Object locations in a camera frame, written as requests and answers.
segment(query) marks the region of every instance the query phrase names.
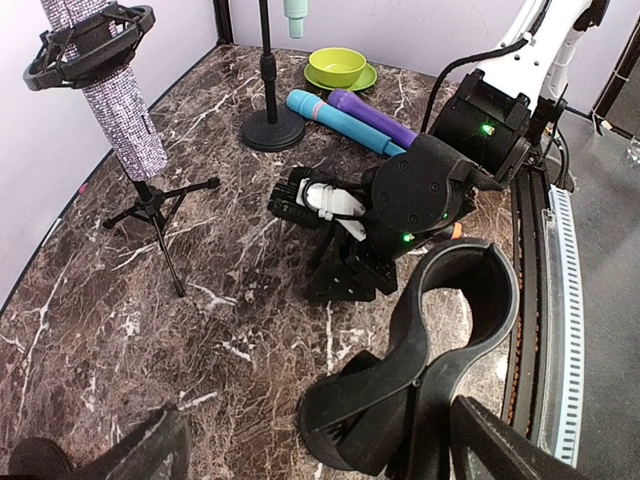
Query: black pole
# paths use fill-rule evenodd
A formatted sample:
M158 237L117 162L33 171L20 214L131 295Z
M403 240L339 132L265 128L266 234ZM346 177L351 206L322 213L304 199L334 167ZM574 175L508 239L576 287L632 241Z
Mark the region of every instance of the black pole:
M260 27L262 28L262 57L260 72L264 81L264 99L267 104L267 120L270 124L278 123L278 102L276 100L276 78L278 68L276 57L271 51L271 34L269 28L269 2L260 0Z
M242 124L242 141L261 152L281 152L304 137L304 119L287 107L278 108L276 97L276 57L271 51L268 0L259 0L262 55L260 76L264 82L266 110L255 112Z

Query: green saucer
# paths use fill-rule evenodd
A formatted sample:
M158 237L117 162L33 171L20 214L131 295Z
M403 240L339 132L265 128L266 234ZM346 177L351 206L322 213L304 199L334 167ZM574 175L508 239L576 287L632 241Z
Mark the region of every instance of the green saucer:
M309 83L311 83L312 85L315 85L318 88L322 88L324 90L336 89L335 87L329 87L327 85L323 85L322 83L320 83L318 80L316 80L313 73L314 73L313 67L311 65L307 65L304 68L304 76L309 81ZM347 90L349 92L358 92L360 90L366 90L367 88L375 85L377 81L378 81L378 72L376 72L376 69L367 63L366 67L364 67L364 70L362 70L362 74L360 75L360 78L356 80L356 83L354 83L349 87L343 88L343 90Z

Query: black clamp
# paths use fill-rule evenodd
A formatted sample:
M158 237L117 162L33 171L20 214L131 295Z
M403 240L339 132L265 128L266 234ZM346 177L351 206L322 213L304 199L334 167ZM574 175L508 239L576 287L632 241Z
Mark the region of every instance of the black clamp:
M142 37L155 21L149 6L127 8L117 2L109 3L71 28L42 33L42 48L23 79L34 91L93 85L131 62ZM114 27L122 28L115 36ZM78 56L65 59L70 46L75 46Z
M428 364L423 294L455 288L465 295L473 329L464 348ZM364 350L336 375L310 387L298 429L325 465L392 479L449 479L449 409L456 386L507 336L518 313L513 266L494 244L449 241L418 264L391 317L383 359Z

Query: black ring holder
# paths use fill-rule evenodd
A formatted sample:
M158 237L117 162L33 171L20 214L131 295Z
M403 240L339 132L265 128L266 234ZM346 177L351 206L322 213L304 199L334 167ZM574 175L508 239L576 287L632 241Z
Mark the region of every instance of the black ring holder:
M469 343L427 364L423 294L462 291L473 317ZM483 240L445 242L418 264L390 322L383 359L358 353L301 399L298 429L325 465L393 479L449 479L449 409L469 367L495 349L516 320L519 289L509 259Z

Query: brown marble surface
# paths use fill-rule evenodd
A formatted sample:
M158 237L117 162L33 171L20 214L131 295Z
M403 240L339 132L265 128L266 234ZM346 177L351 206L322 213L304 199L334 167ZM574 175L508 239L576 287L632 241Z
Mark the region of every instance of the brown marble surface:
M153 232L100 222L133 192L116 158L91 179L38 254L0 319L0 472L16 441L58 441L84 464L146 417L177 402L191 416L194 479L357 479L310 457L294 426L298 398L319 376L367 348L382 355L398 294L370 304L311 306L301 297L317 234L266 210L274 184L295 165L344 178L380 157L317 124L279 154L242 146L239 127L263 107L259 51L221 47L153 109L170 154L163 189L217 175L222 187L192 194L167 238L188 296L178 299ZM278 92L306 84L307 55L279 51ZM418 129L432 79L376 65L362 98ZM451 87L444 88L440 107ZM465 232L511 254L508 193L479 195ZM399 262L401 288L419 252ZM462 346L470 313L458 292L425 299L434 356ZM507 346L476 364L460 392L498 412Z

